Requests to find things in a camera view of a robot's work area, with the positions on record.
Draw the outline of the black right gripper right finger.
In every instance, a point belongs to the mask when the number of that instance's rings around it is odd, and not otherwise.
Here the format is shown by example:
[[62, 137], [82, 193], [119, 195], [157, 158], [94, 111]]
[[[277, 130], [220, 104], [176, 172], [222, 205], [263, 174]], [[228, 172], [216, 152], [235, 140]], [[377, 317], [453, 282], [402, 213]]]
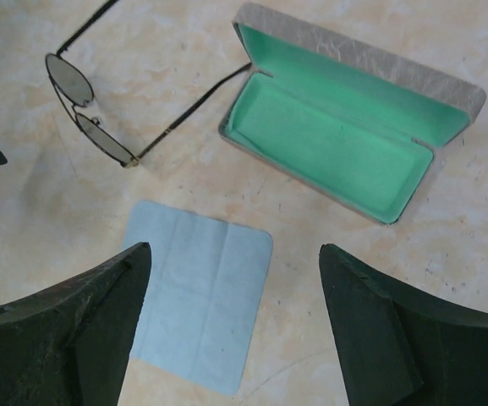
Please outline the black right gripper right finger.
[[335, 244], [321, 284], [352, 405], [488, 405], [488, 313], [382, 273]]

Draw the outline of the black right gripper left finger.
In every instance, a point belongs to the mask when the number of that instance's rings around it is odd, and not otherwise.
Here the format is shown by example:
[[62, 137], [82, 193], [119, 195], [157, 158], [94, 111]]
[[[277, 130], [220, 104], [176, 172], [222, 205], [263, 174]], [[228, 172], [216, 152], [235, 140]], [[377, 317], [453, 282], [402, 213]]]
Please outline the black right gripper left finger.
[[0, 405], [115, 405], [151, 274], [141, 242], [0, 305]]

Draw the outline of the light blue cleaning cloth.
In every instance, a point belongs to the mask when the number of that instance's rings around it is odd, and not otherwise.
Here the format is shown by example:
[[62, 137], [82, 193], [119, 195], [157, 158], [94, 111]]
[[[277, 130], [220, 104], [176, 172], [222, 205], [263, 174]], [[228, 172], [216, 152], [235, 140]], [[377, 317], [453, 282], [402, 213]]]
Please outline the light blue cleaning cloth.
[[141, 200], [123, 247], [139, 242], [151, 247], [151, 274], [132, 357], [234, 395], [271, 263], [271, 235]]

